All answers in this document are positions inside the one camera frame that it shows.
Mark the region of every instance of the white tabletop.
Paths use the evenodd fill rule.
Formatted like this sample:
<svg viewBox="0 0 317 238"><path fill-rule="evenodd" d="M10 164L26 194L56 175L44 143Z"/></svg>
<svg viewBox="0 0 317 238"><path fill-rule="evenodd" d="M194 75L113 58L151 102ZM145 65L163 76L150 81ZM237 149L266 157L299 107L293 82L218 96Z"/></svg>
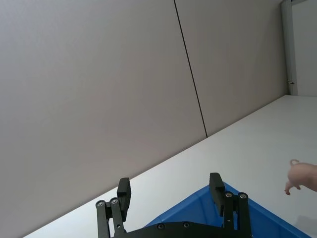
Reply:
<svg viewBox="0 0 317 238"><path fill-rule="evenodd" d="M218 172L224 182L317 237L317 193L305 187L293 188L290 196L284 192L291 159L317 164L316 122L317 98L284 96L131 179L125 229L143 227ZM26 238L98 238L95 203L115 196L116 188Z"/></svg>

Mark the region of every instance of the toy pig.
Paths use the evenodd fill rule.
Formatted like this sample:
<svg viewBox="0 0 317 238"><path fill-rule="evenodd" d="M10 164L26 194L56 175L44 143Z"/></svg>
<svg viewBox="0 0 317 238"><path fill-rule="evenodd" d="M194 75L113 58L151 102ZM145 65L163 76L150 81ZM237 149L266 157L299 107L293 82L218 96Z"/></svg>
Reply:
<svg viewBox="0 0 317 238"><path fill-rule="evenodd" d="M285 186L285 193L290 195L289 190L292 187L301 189L303 185L315 192L317 192L317 166L308 163L299 163L298 160L290 161L291 169L288 172L289 181Z"/></svg>

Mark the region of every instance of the pig leg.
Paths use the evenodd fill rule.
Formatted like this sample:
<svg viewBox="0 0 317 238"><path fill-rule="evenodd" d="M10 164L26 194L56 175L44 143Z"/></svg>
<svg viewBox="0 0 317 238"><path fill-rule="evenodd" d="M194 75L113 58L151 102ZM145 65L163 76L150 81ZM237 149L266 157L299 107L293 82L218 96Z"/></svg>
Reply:
<svg viewBox="0 0 317 238"><path fill-rule="evenodd" d="M285 193L287 195L291 195L291 193L289 192L289 190L294 187L293 184L290 181L287 181L286 185L285 185Z"/></svg>

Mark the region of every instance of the blue bin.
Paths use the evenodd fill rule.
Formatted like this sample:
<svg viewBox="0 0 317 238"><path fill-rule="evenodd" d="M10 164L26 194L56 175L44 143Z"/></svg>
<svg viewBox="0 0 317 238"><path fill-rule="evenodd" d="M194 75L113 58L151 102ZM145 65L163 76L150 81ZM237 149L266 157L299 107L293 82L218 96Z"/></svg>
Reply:
<svg viewBox="0 0 317 238"><path fill-rule="evenodd" d="M225 184L226 191L237 194L238 191ZM309 238L302 231L249 199L251 229L254 238ZM222 217L214 205L209 186L187 197L176 206L164 212L147 226L163 222L189 221L221 227Z"/></svg>

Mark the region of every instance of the bolt head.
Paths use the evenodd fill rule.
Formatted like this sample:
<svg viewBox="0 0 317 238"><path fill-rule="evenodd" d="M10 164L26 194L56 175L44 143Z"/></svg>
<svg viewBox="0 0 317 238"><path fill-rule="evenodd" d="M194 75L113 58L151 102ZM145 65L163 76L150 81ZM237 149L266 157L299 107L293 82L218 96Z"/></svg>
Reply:
<svg viewBox="0 0 317 238"><path fill-rule="evenodd" d="M118 199L116 198L111 201L112 204L116 204L117 202L118 202Z"/></svg>
<svg viewBox="0 0 317 238"><path fill-rule="evenodd" d="M158 229L159 230L164 230L165 226L163 223L158 224Z"/></svg>
<svg viewBox="0 0 317 238"><path fill-rule="evenodd" d="M247 196L244 193L240 194L240 197L241 198L247 198Z"/></svg>

